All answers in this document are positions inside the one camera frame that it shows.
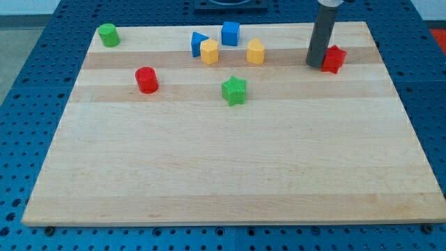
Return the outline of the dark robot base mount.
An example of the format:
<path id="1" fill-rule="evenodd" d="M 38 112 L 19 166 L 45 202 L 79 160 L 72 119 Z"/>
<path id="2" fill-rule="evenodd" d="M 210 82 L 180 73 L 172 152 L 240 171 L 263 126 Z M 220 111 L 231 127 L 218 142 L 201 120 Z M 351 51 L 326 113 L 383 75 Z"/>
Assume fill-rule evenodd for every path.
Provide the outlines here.
<path id="1" fill-rule="evenodd" d="M 239 11 L 268 9 L 268 0 L 193 0 L 195 13 L 209 13 L 211 11 Z"/>

